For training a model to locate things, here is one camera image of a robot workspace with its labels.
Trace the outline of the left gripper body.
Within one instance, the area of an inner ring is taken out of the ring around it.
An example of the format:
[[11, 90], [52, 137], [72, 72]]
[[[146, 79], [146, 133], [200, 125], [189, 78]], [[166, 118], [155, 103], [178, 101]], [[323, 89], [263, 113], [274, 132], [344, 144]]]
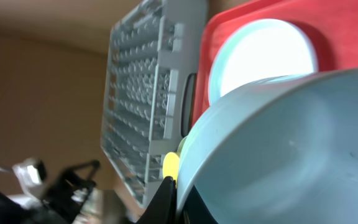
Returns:
[[[42, 203], [65, 223], [73, 223], [90, 197], [92, 190], [96, 187], [93, 176], [97, 172], [97, 168], [92, 168], [85, 178], [76, 174], [76, 171], [80, 169], [82, 167], [65, 169], [42, 195]], [[80, 201], [73, 198], [77, 190], [85, 190], [85, 195], [80, 198]]]

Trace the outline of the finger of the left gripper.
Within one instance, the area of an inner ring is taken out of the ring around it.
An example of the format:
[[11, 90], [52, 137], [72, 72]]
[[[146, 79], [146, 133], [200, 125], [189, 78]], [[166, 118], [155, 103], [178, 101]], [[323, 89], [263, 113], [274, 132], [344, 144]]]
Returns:
[[65, 175], [68, 175], [68, 174], [76, 174], [76, 171], [78, 170], [82, 170], [82, 169], [87, 169], [87, 168], [91, 168], [89, 174], [86, 176], [86, 180], [92, 180], [93, 177], [95, 176], [95, 174], [97, 173], [97, 171], [99, 170], [100, 168], [100, 162], [98, 160], [91, 160], [91, 161], [88, 161], [88, 162], [85, 162], [85, 163], [82, 163], [82, 164], [77, 164], [77, 165], [73, 165], [73, 166], [70, 166], [70, 167], [67, 167], [63, 173]]

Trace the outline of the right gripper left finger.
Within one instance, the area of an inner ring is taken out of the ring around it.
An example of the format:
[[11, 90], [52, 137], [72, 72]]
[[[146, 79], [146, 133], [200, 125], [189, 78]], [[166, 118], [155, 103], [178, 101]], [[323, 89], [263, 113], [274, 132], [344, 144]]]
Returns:
[[136, 224], [172, 224], [177, 202], [176, 181], [165, 177], [143, 215]]

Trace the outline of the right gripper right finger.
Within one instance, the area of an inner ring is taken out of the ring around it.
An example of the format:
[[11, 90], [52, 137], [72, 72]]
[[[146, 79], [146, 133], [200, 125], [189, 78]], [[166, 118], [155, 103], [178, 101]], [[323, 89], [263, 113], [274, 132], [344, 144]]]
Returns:
[[178, 222], [180, 224], [218, 224], [204, 204], [196, 187], [191, 189]]

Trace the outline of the yellow cup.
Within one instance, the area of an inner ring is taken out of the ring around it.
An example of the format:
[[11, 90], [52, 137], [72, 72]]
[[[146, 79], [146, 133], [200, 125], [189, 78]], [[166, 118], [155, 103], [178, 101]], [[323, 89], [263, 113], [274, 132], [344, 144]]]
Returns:
[[162, 166], [163, 177], [172, 177], [173, 180], [177, 180], [179, 165], [180, 156], [177, 153], [169, 152], [166, 154]]

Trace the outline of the green bowl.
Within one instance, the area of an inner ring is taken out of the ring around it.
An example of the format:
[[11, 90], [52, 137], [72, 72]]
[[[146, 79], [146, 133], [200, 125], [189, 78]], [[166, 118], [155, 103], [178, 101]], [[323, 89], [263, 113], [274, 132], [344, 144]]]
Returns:
[[178, 155], [178, 157], [180, 157], [180, 155], [181, 155], [181, 152], [182, 152], [183, 147], [184, 147], [184, 145], [185, 145], [186, 139], [187, 139], [187, 137], [184, 137], [184, 138], [180, 141], [180, 143], [179, 143], [179, 145], [178, 145], [178, 147], [177, 147], [176, 154]]

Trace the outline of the light blue bowl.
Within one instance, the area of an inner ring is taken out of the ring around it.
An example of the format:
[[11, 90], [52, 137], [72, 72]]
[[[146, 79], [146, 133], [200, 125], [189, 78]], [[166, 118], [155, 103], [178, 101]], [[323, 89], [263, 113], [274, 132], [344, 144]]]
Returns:
[[358, 68], [249, 83], [186, 138], [177, 211], [218, 223], [358, 223]]

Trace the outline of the light blue plate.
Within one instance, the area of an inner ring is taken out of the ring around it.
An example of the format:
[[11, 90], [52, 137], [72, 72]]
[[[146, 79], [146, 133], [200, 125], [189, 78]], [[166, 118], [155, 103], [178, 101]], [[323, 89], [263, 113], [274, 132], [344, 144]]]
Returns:
[[291, 22], [259, 19], [238, 28], [222, 45], [209, 73], [208, 101], [265, 78], [297, 78], [318, 71], [314, 46]]

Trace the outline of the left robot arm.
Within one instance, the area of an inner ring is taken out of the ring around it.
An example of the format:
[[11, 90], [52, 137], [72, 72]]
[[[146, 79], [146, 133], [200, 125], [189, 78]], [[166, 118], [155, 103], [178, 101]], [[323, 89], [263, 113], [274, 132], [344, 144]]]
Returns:
[[93, 177], [99, 168], [98, 160], [69, 166], [46, 186], [47, 170], [40, 159], [0, 166], [0, 172], [16, 176], [23, 192], [8, 197], [0, 191], [0, 223], [73, 223], [96, 187]]

